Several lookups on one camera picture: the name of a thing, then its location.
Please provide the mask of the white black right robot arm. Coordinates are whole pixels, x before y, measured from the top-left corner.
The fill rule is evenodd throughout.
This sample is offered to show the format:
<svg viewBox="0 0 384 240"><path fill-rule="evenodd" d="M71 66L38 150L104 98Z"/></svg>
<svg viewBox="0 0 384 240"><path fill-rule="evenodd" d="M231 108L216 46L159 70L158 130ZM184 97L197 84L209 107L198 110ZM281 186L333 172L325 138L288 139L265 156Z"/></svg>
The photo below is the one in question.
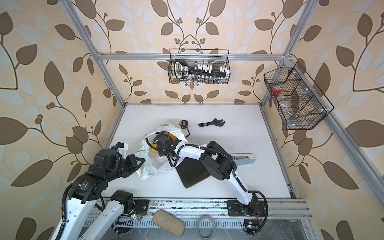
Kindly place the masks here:
<svg viewBox="0 0 384 240"><path fill-rule="evenodd" d="M228 183L236 195L235 200L227 201L229 216L268 216L269 206L265 195L245 186L237 173L234 158L218 143L211 141L207 145L191 144L165 132L157 132L152 143L148 138L145 138L145 142L159 156L167 158L185 188L209 177Z"/></svg>

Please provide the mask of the beige sponge block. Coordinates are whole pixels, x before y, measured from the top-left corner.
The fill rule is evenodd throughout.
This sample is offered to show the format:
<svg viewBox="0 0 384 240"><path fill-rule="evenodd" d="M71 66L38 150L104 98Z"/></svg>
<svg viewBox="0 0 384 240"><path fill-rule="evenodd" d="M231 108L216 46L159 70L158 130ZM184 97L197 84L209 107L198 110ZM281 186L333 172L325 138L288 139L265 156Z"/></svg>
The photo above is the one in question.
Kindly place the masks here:
<svg viewBox="0 0 384 240"><path fill-rule="evenodd" d="M153 223L177 238L180 238L185 231L185 224L183 221L163 210L157 210L155 212L153 215Z"/></svg>

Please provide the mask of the grey tape roll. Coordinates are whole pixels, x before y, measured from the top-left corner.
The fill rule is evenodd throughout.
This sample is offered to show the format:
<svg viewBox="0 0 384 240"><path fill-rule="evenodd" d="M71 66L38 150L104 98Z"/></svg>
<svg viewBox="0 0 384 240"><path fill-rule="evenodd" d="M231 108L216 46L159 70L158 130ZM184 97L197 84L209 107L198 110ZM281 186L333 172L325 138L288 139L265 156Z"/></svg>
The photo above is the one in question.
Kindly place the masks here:
<svg viewBox="0 0 384 240"><path fill-rule="evenodd" d="M212 229L211 234L202 235L201 230L209 229L209 228ZM211 240L214 237L216 230L217 230L216 221L208 215L201 216L196 223L196 233L200 240Z"/></svg>

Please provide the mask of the black yellow tape measure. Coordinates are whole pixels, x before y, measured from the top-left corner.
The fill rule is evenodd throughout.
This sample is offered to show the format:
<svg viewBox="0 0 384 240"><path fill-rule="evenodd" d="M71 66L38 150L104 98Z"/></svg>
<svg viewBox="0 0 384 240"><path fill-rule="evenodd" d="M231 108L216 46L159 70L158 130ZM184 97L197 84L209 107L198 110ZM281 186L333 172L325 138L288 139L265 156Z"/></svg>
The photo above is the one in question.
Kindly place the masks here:
<svg viewBox="0 0 384 240"><path fill-rule="evenodd" d="M189 128L189 122L187 120L182 120L180 122L181 129L188 129Z"/></svg>

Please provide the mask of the black square plate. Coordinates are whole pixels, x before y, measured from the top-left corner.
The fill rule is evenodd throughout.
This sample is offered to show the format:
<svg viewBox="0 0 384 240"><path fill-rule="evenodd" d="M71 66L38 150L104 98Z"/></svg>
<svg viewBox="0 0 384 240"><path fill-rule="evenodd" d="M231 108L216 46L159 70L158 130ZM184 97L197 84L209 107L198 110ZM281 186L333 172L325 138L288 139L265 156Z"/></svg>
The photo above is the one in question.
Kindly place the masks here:
<svg viewBox="0 0 384 240"><path fill-rule="evenodd" d="M211 176L199 160L192 158L184 158L176 167L176 171L186 189L193 187Z"/></svg>

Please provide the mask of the black socket set holder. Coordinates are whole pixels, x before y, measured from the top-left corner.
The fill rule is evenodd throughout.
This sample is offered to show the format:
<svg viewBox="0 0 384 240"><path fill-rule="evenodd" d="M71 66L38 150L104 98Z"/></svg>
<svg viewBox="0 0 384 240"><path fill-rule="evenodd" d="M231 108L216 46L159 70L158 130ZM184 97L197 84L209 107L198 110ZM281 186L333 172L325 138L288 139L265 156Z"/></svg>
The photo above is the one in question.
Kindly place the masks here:
<svg viewBox="0 0 384 240"><path fill-rule="evenodd" d="M228 79L231 72L227 68L214 69L213 65L204 65L194 63L192 67L184 60L175 60L173 64L173 72L178 79L203 79L203 78L216 78L216 79Z"/></svg>

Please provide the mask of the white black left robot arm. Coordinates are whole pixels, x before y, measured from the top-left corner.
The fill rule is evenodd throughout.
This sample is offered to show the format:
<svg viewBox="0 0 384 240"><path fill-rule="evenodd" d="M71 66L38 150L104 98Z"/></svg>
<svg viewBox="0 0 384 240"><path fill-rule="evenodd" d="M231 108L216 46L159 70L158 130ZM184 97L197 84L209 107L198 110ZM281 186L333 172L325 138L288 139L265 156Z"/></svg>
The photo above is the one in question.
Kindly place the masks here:
<svg viewBox="0 0 384 240"><path fill-rule="evenodd" d="M52 238L99 240L108 229L114 227L119 217L134 220L145 215L149 207L148 200L135 201L132 193L117 190L91 226L83 234L80 233L91 210L98 201L103 200L102 192L107 189L109 182L130 177L145 161L134 154L126 155L123 149L116 147L97 153L88 171L66 188L62 197L62 219Z"/></svg>

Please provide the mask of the clear bottle red cap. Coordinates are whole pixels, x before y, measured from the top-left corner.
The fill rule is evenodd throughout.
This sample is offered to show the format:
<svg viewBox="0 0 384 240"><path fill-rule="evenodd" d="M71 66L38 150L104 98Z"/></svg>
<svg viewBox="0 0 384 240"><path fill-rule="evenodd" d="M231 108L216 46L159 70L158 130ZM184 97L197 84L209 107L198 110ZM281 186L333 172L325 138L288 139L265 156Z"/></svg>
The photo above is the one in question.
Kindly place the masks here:
<svg viewBox="0 0 384 240"><path fill-rule="evenodd" d="M293 104L291 103L291 97L283 94L283 88L281 86L275 85L272 88L273 94L276 97L281 110L285 112L288 118L296 118L297 115L293 112Z"/></svg>

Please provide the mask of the white plastic bag lemon print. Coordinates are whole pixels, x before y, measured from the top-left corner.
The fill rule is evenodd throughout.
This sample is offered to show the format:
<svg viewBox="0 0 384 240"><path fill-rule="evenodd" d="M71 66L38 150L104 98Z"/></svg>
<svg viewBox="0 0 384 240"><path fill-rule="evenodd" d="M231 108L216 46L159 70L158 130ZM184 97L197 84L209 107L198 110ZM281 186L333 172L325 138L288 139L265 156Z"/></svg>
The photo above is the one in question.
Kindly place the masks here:
<svg viewBox="0 0 384 240"><path fill-rule="evenodd" d="M160 147L154 143L154 138L157 133L160 132L168 132L178 140L186 141L181 127L172 125L171 123L158 125L146 134L142 140L142 147L135 153L136 157L145 159L144 164L137 171L141 180L148 180L156 174L170 171L174 168L170 165L167 156L160 156L157 150L151 148L151 146L153 146L156 149L160 149Z"/></svg>

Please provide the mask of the black adjustable wrench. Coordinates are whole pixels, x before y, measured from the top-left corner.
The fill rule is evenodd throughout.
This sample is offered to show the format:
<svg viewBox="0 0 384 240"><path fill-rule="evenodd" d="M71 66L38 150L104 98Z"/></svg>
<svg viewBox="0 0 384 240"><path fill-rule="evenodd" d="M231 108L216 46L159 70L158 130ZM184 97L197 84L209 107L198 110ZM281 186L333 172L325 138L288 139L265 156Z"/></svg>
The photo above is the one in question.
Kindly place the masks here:
<svg viewBox="0 0 384 240"><path fill-rule="evenodd" d="M222 127L224 124L225 124L225 121L224 121L224 120L218 120L218 119L214 118L214 119L213 119L212 121L210 121L210 122L199 123L198 126L199 126L199 127L207 127L207 126L217 126L217 127Z"/></svg>

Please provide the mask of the yellow fake pear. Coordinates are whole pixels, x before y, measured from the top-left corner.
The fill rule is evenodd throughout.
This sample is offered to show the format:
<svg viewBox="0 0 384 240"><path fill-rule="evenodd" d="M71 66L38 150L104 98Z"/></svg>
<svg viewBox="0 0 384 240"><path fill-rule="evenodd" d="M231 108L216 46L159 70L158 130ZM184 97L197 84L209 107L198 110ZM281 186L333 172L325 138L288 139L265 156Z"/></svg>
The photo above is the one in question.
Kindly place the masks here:
<svg viewBox="0 0 384 240"><path fill-rule="evenodd" d="M151 152L152 152L152 153L154 153L154 154L157 154L157 153L158 153L158 151L157 151L157 149L158 149L158 145L157 145L157 144L152 143L152 147L150 147L150 149L151 149Z"/></svg>

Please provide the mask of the grey utility knife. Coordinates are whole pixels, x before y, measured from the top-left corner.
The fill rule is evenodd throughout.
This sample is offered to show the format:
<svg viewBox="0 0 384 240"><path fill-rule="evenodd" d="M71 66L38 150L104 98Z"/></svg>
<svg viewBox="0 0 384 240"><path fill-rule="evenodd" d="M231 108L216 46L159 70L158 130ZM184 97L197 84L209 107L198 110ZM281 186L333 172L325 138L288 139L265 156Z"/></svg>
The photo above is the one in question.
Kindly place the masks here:
<svg viewBox="0 0 384 240"><path fill-rule="evenodd" d="M253 164L257 156L255 154L245 153L245 154L231 154L234 159L234 162L237 166L251 165Z"/></svg>

